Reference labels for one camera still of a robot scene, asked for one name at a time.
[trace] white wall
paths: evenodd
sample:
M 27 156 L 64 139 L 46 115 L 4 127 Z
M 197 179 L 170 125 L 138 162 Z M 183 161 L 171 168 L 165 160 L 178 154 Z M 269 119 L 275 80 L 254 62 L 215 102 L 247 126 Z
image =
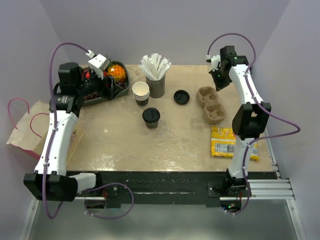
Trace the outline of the white wall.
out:
M 301 133 L 271 140 L 282 177 L 289 177 L 308 240 L 320 238 L 320 2 L 292 0 L 263 49 L 254 82 L 272 111 Z M 270 119 L 270 134 L 293 128 Z
M 10 99 L 20 97 L 31 105 L 49 101 L 48 64 L 52 49 L 60 41 L 43 6 L 37 0 L 0 1 L 0 238 L 18 239 L 30 202 L 23 184 L 36 161 L 7 140 L 13 126 L 7 114 Z M 56 64 L 68 61 L 64 50 Z M 16 121 L 27 111 L 20 102 L 12 103 Z
M 214 38 L 242 33 L 264 48 L 290 0 L 40 0 L 62 41 L 82 44 L 125 64 L 139 64 L 154 52 L 173 64 L 206 64 Z M 250 47 L 239 37 L 225 37 L 212 49 Z M 82 55 L 67 50 L 73 60 Z

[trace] black cup lid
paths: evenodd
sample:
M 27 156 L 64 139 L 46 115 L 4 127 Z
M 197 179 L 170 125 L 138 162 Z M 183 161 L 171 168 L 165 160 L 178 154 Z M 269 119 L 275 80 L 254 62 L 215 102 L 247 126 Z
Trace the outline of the black cup lid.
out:
M 190 95 L 185 90 L 178 90 L 173 95 L 175 102 L 179 105 L 185 105 L 189 102 Z
M 143 111 L 142 118 L 147 123 L 155 123 L 160 119 L 160 112 L 154 107 L 149 107 Z

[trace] wooden table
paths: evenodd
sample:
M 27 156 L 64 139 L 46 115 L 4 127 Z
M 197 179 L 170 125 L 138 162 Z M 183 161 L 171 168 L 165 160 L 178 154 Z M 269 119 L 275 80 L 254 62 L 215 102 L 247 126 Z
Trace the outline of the wooden table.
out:
M 137 65 L 126 66 L 131 79 L 145 81 Z M 225 171 L 230 158 L 211 155 L 211 126 L 204 122 L 196 92 L 214 87 L 207 65 L 174 65 L 165 77 L 165 94 L 149 98 L 148 107 L 157 108 L 158 128 L 149 130 L 130 89 L 128 95 L 81 110 L 79 122 L 85 134 L 67 169 L 73 171 Z M 186 90 L 190 101 L 178 105 L 177 90 Z M 233 84 L 218 92 L 227 116 L 218 124 L 231 127 L 240 103 Z M 271 172 L 266 142 L 258 143 L 260 162 L 250 161 L 249 171 Z

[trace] white paper cup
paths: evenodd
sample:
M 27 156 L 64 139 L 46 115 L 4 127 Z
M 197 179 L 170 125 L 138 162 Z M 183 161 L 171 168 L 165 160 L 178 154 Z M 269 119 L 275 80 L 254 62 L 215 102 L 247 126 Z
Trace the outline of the white paper cup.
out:
M 137 100 L 144 100 L 147 97 L 149 97 L 149 95 L 150 95 L 150 92 L 148 92 L 147 95 L 144 95 L 144 96 L 137 96 L 137 95 L 133 94 L 134 98 Z
M 143 81 L 138 81 L 132 86 L 133 96 L 135 98 L 136 104 L 144 108 L 149 102 L 149 86 Z
M 137 98 L 143 98 L 150 94 L 149 86 L 144 81 L 138 81 L 133 84 L 132 92 Z

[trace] paper bag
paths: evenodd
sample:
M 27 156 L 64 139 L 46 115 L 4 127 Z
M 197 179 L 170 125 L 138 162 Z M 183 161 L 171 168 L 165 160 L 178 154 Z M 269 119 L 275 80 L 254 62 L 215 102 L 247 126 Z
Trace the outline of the paper bag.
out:
M 11 100 L 8 104 L 8 113 L 10 117 L 11 114 L 9 106 L 13 100 Z M 15 128 L 13 129 L 13 132 L 6 144 L 11 144 L 23 150 L 33 158 L 39 160 L 48 134 L 50 120 L 49 113 L 49 104 L 47 103 L 38 101 L 30 109 L 28 105 L 28 111 L 15 125 Z M 79 124 L 76 124 L 70 139 L 69 149 L 66 157 L 66 164 L 69 163 L 83 135 L 84 132 L 80 128 Z

